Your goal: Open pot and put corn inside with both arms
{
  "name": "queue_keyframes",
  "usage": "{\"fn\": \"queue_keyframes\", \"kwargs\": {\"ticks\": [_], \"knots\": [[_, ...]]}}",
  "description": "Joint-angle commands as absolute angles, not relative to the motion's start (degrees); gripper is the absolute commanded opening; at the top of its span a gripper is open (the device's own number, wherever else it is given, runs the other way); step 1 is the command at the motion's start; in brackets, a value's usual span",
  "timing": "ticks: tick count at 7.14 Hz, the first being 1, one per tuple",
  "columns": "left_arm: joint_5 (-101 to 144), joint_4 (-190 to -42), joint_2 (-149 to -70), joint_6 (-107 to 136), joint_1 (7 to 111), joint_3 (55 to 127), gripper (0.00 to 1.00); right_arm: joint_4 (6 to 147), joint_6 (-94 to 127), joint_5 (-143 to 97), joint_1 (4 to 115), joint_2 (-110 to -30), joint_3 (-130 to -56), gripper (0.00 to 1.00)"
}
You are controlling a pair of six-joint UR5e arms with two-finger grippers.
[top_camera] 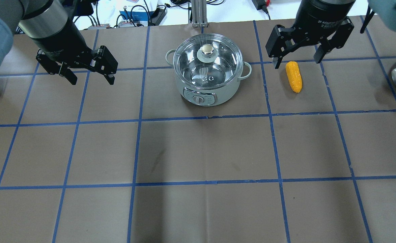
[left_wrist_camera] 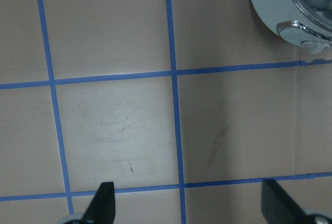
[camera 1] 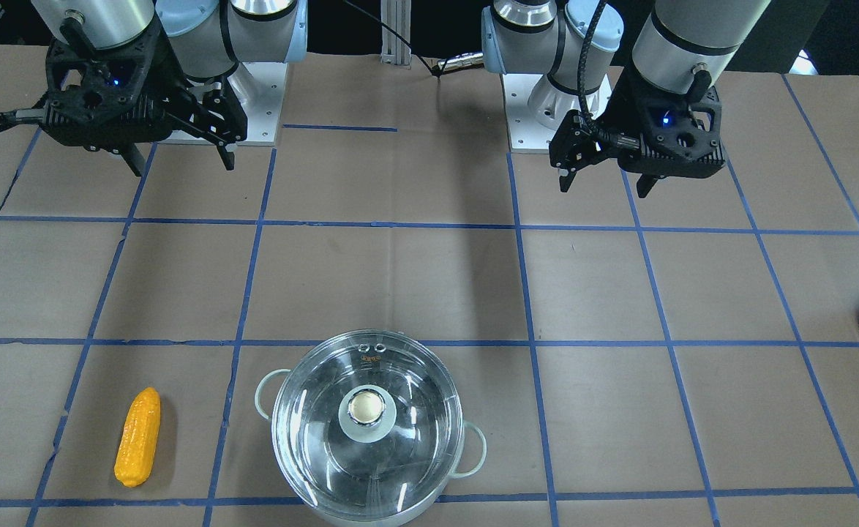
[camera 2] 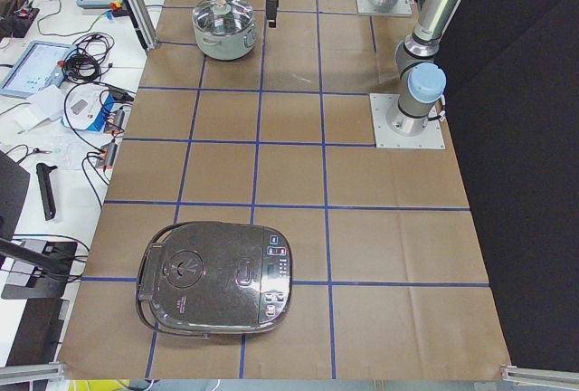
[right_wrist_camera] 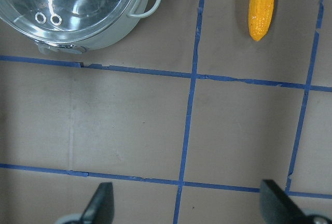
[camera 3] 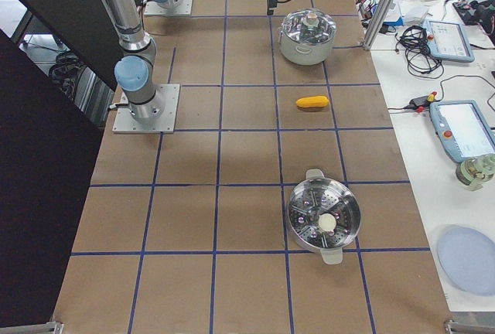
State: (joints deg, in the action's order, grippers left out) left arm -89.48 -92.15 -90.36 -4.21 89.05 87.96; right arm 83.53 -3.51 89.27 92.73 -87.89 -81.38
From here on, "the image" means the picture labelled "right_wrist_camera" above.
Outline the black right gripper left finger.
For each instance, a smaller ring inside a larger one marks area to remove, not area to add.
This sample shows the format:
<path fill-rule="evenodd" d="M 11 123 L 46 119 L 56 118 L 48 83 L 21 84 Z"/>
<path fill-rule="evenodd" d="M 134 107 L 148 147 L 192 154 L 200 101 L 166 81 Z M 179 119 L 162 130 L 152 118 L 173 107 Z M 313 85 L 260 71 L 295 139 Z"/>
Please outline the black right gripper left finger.
<path fill-rule="evenodd" d="M 112 183 L 100 183 L 79 223 L 113 223 L 115 215 Z"/>

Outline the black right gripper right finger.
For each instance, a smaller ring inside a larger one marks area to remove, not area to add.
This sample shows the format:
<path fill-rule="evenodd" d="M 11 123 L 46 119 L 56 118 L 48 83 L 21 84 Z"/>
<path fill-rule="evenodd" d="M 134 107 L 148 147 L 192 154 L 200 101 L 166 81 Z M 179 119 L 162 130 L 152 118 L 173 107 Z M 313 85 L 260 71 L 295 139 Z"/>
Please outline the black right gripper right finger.
<path fill-rule="evenodd" d="M 259 207 L 265 223 L 314 223 L 272 179 L 260 184 Z"/>

